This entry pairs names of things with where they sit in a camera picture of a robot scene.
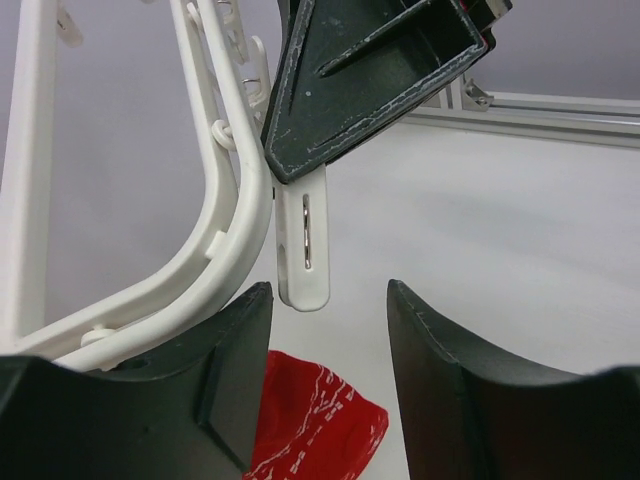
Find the white hanger clip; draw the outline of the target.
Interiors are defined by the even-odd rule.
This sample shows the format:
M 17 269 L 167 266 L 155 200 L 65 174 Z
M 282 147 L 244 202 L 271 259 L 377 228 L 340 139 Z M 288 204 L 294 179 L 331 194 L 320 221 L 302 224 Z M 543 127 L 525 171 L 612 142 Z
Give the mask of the white hanger clip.
M 278 293 L 298 312 L 330 299 L 329 221 L 324 165 L 298 180 L 275 184 Z

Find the white plastic clip hanger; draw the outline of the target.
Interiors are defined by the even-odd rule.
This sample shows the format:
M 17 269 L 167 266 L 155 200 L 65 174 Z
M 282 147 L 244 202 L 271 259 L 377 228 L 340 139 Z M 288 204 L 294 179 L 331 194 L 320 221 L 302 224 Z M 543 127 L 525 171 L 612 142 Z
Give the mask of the white plastic clip hanger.
M 221 310 L 272 215 L 232 1 L 1 5 L 1 351 L 106 370 Z

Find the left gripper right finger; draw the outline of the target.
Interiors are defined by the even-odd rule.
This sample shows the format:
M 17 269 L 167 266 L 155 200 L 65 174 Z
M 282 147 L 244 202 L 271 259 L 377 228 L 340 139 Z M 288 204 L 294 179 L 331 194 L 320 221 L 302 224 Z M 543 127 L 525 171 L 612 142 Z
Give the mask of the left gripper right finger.
M 412 478 L 638 477 L 637 367 L 577 375 L 525 359 L 398 280 L 387 319 Z

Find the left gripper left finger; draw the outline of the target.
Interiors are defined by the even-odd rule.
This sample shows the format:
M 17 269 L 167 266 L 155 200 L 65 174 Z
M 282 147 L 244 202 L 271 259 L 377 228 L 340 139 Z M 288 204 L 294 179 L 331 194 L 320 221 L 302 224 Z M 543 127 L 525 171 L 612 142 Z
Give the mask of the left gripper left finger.
M 1 360 L 5 479 L 239 479 L 250 468 L 272 322 L 260 282 L 112 370 Z

